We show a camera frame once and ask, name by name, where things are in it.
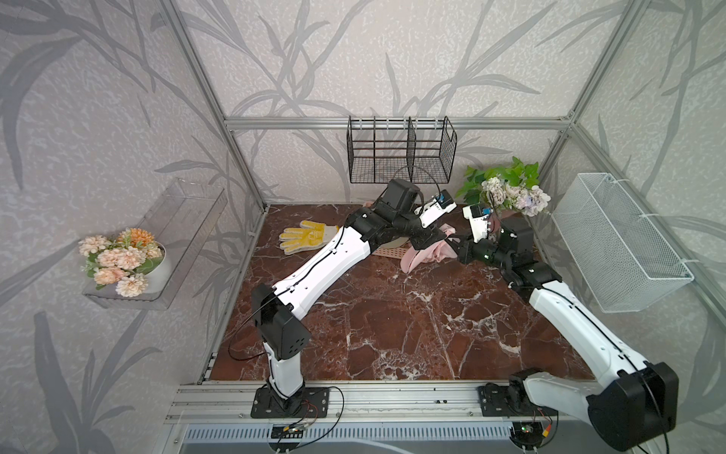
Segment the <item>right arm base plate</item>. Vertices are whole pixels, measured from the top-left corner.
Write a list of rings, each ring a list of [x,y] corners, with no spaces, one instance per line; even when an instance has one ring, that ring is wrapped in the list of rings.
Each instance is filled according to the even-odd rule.
[[[477,387],[476,394],[484,417],[555,417],[559,414],[551,408],[532,404],[517,386],[512,388],[490,382]]]

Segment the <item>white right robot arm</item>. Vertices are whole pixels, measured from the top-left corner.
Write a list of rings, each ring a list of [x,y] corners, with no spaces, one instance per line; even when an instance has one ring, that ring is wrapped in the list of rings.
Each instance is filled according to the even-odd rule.
[[[652,363],[597,319],[548,264],[534,256],[533,232],[521,218],[499,227],[498,240],[474,231],[446,241],[459,261],[499,269],[509,287],[543,315],[591,370],[594,381],[558,378],[539,368],[510,376],[506,385],[478,388],[484,415],[548,418],[567,414],[589,424],[610,448],[625,452],[677,424],[679,378],[667,363]]]

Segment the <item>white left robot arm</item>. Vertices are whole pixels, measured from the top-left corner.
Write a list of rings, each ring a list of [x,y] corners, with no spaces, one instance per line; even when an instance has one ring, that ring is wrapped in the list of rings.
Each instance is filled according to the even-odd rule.
[[[296,272],[273,286],[253,289],[253,323],[270,367],[267,383],[282,406],[304,389],[301,352],[311,334],[303,319],[321,295],[384,244],[408,238],[420,251],[445,239],[436,222],[455,208],[446,190],[426,201],[417,185],[393,179],[372,205],[351,213],[330,242]]]

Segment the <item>pink baseball cap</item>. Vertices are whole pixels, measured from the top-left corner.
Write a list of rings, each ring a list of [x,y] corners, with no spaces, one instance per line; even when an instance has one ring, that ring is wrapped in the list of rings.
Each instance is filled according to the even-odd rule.
[[[427,248],[416,251],[410,247],[400,262],[402,272],[408,274],[421,264],[440,263],[446,259],[457,258],[458,255],[445,239],[437,241]]]

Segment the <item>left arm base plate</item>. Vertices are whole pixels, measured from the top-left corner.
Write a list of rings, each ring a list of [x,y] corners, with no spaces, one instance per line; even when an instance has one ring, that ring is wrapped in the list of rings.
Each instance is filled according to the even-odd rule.
[[[325,387],[304,387],[292,397],[283,398],[265,385],[255,392],[251,418],[325,418],[328,414],[330,391],[330,388]]]

